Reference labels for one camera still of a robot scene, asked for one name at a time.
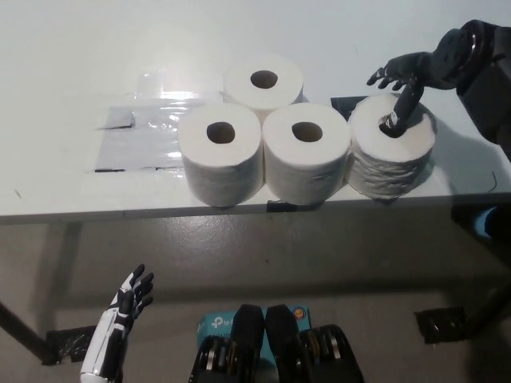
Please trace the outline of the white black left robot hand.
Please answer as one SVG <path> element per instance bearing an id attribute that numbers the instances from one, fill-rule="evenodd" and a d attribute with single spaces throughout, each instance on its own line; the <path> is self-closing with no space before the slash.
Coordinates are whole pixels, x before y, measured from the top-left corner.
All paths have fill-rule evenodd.
<path id="1" fill-rule="evenodd" d="M 121 382 L 134 322 L 153 302 L 154 273 L 139 265 L 121 284 L 95 328 L 81 366 L 81 383 Z"/>

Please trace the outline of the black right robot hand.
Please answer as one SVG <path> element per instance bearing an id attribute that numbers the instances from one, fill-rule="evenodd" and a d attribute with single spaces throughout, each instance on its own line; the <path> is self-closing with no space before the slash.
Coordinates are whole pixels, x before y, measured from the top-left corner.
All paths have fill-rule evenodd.
<path id="1" fill-rule="evenodd" d="M 379 89 L 393 85 L 394 91 L 402 91 L 390 114 L 380 120 L 380 130 L 392 138 L 404 134 L 424 89 L 456 88 L 461 81 L 461 68 L 469 60 L 472 50 L 471 34 L 452 29 L 433 52 L 408 53 L 377 69 L 367 81 L 368 85 L 376 84 Z"/>

